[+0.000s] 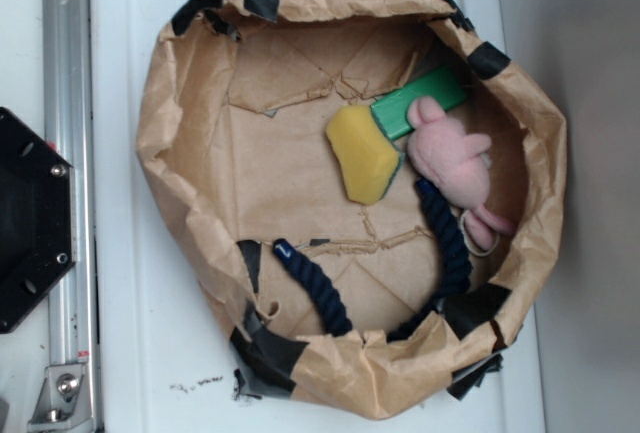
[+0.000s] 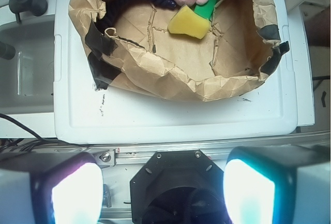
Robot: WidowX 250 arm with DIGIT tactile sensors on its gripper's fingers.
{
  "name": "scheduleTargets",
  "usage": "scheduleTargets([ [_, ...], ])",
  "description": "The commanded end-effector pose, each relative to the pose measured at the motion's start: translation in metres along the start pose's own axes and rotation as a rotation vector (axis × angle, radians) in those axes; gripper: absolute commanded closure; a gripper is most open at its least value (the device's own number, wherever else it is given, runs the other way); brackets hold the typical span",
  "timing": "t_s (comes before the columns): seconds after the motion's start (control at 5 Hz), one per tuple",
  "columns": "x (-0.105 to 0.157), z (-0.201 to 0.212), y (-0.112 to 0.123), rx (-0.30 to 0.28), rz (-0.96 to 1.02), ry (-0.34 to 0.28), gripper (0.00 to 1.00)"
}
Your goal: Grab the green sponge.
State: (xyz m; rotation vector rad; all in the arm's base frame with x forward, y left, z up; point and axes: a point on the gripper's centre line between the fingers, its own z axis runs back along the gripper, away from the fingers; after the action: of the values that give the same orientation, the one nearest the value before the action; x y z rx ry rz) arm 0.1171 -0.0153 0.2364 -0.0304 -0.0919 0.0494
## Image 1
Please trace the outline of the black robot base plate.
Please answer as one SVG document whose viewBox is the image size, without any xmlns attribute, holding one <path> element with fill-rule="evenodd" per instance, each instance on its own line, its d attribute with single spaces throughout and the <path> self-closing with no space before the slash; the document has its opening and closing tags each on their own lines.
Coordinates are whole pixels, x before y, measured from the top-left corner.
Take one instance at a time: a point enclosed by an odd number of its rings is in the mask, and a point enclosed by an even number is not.
<svg viewBox="0 0 640 433">
<path fill-rule="evenodd" d="M 1 109 L 1 332 L 9 334 L 75 264 L 73 167 Z"/>
</svg>

